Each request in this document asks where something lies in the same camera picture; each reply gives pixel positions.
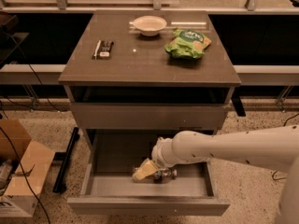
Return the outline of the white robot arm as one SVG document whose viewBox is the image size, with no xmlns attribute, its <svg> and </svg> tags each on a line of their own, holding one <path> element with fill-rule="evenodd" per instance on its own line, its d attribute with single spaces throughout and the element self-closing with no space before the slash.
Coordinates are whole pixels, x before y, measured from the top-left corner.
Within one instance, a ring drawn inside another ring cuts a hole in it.
<svg viewBox="0 0 299 224">
<path fill-rule="evenodd" d="M 209 158 L 285 172 L 287 180 L 275 224 L 299 224 L 299 127 L 296 125 L 216 135 L 182 131 L 172 138 L 160 138 L 151 157 L 135 170 L 133 179 L 142 180 L 163 168 Z"/>
</svg>

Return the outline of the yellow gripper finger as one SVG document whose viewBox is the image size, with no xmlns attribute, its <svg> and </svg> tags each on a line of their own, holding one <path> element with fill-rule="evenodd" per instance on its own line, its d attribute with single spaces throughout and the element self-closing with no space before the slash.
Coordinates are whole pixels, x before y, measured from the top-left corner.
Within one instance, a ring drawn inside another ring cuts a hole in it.
<svg viewBox="0 0 299 224">
<path fill-rule="evenodd" d="M 145 159 L 141 165 L 134 171 L 132 178 L 135 181 L 140 181 L 150 175 L 154 175 L 160 167 L 157 163 L 150 159 Z"/>
</svg>

